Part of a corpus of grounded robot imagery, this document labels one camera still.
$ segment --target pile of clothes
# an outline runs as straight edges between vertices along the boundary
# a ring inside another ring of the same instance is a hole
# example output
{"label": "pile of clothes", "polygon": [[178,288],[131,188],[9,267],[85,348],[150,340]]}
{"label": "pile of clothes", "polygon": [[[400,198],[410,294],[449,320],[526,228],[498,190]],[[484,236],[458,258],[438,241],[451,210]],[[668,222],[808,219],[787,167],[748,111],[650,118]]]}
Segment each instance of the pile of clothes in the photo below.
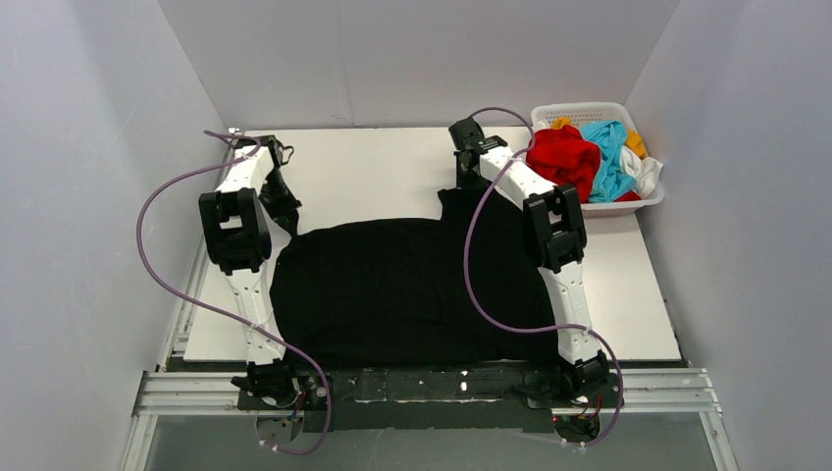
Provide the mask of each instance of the pile of clothes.
{"label": "pile of clothes", "polygon": [[648,156],[641,136],[620,121],[572,126],[568,117],[535,132],[526,164],[541,177],[578,188],[582,203],[647,198],[663,164]]}

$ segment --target blue cloth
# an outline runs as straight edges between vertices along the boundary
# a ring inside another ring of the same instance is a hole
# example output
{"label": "blue cloth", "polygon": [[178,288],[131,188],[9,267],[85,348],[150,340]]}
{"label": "blue cloth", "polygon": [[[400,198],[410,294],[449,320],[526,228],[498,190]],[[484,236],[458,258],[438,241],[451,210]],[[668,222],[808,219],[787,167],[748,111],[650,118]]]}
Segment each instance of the blue cloth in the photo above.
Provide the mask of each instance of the blue cloth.
{"label": "blue cloth", "polygon": [[584,140],[600,148],[600,167],[590,192],[591,203],[609,203],[636,187],[636,179],[621,170],[621,146],[627,128],[620,121],[598,121],[581,127]]}

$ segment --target white cloth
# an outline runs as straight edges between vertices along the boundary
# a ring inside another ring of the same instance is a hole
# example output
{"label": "white cloth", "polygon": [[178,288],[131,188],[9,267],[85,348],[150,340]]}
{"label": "white cloth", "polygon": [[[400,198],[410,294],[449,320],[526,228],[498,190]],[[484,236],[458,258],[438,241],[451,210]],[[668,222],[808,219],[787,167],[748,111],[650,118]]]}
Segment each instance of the white cloth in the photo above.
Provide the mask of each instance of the white cloth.
{"label": "white cloth", "polygon": [[664,164],[652,157],[642,160],[629,147],[621,146],[621,171],[636,179],[635,191],[640,197],[650,196],[658,183],[658,174],[662,167]]}

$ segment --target red cloth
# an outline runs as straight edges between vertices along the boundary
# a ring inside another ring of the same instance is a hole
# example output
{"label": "red cloth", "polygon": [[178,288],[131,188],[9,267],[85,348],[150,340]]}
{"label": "red cloth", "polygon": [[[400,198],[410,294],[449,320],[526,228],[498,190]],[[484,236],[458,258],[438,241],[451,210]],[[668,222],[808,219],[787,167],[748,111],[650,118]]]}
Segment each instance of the red cloth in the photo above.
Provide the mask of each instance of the red cloth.
{"label": "red cloth", "polygon": [[627,191],[626,193],[622,194],[620,198],[616,199],[616,203],[621,203],[624,201],[641,201],[642,197],[635,191]]}
{"label": "red cloth", "polygon": [[537,144],[526,155],[526,164],[550,182],[575,185],[581,202],[588,202],[600,167],[598,146],[584,140],[571,126],[537,131],[535,139]]}

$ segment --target gray floor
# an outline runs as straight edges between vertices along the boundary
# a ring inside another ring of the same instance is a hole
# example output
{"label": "gray floor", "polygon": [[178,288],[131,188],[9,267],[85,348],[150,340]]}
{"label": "gray floor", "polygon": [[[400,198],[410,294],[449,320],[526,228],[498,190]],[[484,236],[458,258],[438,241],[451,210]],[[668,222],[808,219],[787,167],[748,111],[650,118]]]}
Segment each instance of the gray floor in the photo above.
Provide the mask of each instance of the gray floor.
{"label": "gray floor", "polygon": [[[316,438],[301,436],[292,445],[304,447]],[[146,469],[702,471],[715,467],[700,416],[690,413],[623,414],[603,443],[583,453],[518,438],[508,430],[387,429],[331,433],[307,457],[275,455],[260,447],[252,417],[163,416]]]}

